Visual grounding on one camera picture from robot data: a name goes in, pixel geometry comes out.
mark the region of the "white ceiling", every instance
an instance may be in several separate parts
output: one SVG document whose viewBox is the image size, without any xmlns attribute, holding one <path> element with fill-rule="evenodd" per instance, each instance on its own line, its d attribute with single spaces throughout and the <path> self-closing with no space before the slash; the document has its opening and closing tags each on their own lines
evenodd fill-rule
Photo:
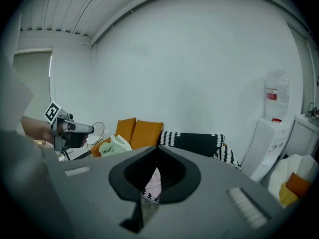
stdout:
<svg viewBox="0 0 319 239">
<path fill-rule="evenodd" d="M 89 36 L 94 43 L 114 21 L 144 1 L 147 0 L 25 0 L 20 30 L 69 32 Z M 289 9 L 293 6 L 290 0 L 278 1 Z"/>
</svg>

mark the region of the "red label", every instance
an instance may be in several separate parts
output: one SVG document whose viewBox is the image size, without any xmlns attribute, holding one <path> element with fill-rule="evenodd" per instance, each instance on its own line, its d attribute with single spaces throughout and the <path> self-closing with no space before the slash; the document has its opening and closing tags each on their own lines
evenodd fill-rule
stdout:
<svg viewBox="0 0 319 239">
<path fill-rule="evenodd" d="M 267 99 L 269 100 L 277 100 L 277 94 L 267 93 Z"/>
</svg>

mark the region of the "water bottle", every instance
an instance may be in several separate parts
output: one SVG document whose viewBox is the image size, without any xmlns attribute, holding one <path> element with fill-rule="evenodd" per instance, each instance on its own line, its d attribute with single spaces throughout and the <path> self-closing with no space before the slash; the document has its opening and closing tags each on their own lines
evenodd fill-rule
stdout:
<svg viewBox="0 0 319 239">
<path fill-rule="evenodd" d="M 285 70 L 269 71 L 266 76 L 266 119 L 281 122 L 288 112 L 289 79 Z"/>
</svg>

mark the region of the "white cabinet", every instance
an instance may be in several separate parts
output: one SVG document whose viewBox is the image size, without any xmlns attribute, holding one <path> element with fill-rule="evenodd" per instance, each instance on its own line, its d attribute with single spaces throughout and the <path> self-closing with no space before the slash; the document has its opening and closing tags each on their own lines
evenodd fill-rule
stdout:
<svg viewBox="0 0 319 239">
<path fill-rule="evenodd" d="M 319 138 L 319 121 L 307 118 L 304 114 L 295 117 L 294 127 L 283 152 L 282 157 L 287 154 L 291 156 L 313 155 L 317 149 Z"/>
<path fill-rule="evenodd" d="M 288 135 L 288 125 L 260 119 L 252 144 L 241 165 L 243 173 L 259 182 L 274 165 Z"/>
</svg>

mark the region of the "faucet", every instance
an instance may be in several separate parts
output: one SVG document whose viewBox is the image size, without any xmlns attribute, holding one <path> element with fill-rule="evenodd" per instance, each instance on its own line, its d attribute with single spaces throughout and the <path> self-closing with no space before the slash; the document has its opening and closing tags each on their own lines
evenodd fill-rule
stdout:
<svg viewBox="0 0 319 239">
<path fill-rule="evenodd" d="M 314 108 L 315 108 L 315 104 L 313 102 L 309 103 L 308 109 L 307 109 L 307 112 L 306 112 L 306 117 L 310 118 L 310 117 L 314 116 Z"/>
</svg>

